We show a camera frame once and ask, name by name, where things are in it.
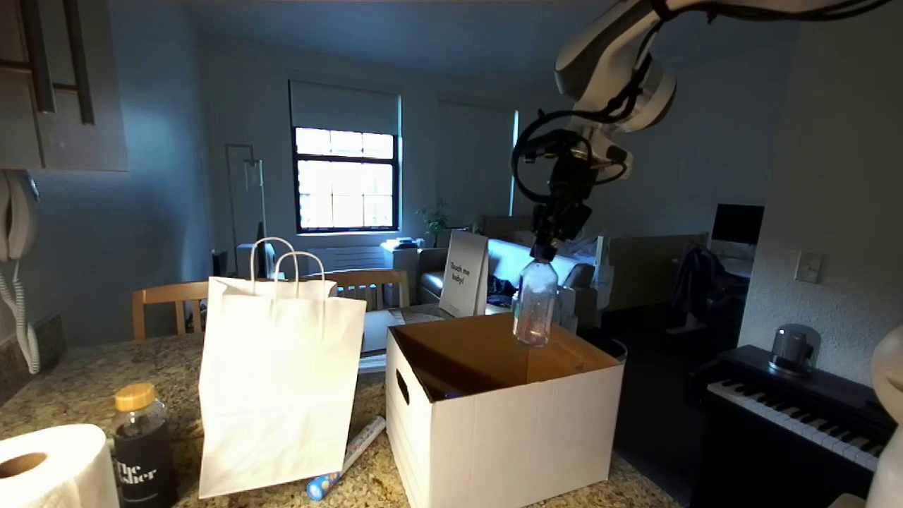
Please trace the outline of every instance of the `kitchen counter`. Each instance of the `kitchen counter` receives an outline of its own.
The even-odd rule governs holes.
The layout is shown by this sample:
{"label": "kitchen counter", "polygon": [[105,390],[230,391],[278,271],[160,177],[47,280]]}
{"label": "kitchen counter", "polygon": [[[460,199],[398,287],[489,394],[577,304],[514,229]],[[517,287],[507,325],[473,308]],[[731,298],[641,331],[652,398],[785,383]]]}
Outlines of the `kitchen counter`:
{"label": "kitchen counter", "polygon": [[[201,403],[198,403],[201,340],[192,339],[149,339],[142,348],[132,340],[71,350],[54,369],[30,379],[13,398],[3,403],[0,441],[57,427],[95,424],[112,435],[112,391],[130,380],[158,383],[160,401],[175,414],[175,462],[181,472],[181,504],[340,504],[340,508],[404,508],[407,493],[391,462],[387,435],[380,435],[360,460],[345,473],[325,503],[308,503],[304,480],[245,491],[233,496],[198,499],[201,472]],[[374,414],[384,414],[380,376],[359,379],[352,408],[352,435]],[[553,496],[535,508],[601,508],[601,504],[678,504],[662,489],[645,480],[617,453],[613,476],[587,489]]]}

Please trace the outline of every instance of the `computer screen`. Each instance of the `computer screen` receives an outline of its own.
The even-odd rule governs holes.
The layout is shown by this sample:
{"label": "computer screen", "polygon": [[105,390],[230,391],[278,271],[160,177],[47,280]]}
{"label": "computer screen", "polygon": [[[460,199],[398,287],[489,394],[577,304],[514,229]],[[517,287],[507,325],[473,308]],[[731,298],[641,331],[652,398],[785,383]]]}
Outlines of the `computer screen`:
{"label": "computer screen", "polygon": [[717,204],[710,240],[717,242],[758,242],[764,205],[745,205],[745,204]]}

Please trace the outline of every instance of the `chair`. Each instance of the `chair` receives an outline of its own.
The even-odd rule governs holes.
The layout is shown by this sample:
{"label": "chair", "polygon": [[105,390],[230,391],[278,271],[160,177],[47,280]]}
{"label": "chair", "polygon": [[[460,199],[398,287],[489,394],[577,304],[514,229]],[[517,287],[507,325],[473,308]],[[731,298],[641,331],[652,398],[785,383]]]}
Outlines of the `chair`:
{"label": "chair", "polygon": [[149,308],[171,308],[171,333],[201,339],[205,328],[205,281],[175,281],[142,287],[132,292],[132,339],[143,340],[146,309]]}
{"label": "chair", "polygon": [[410,308],[407,271],[326,271],[325,280],[336,281],[336,295],[367,298],[367,309]]}

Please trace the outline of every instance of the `glass jar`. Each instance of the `glass jar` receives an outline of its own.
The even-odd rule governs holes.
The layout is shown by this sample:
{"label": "glass jar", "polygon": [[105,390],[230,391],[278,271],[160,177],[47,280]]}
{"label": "glass jar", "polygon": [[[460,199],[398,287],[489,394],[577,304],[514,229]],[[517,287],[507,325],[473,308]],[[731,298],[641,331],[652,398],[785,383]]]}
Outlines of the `glass jar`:
{"label": "glass jar", "polygon": [[170,408],[156,383],[127,383],[112,394],[112,467],[123,508],[175,504]]}

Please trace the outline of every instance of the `wall outlet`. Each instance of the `wall outlet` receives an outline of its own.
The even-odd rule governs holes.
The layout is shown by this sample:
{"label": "wall outlet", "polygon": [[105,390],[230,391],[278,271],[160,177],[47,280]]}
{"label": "wall outlet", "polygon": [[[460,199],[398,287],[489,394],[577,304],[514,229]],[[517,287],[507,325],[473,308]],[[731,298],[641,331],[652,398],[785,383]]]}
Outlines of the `wall outlet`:
{"label": "wall outlet", "polygon": [[795,281],[820,284],[824,280],[824,254],[800,252],[792,271]]}

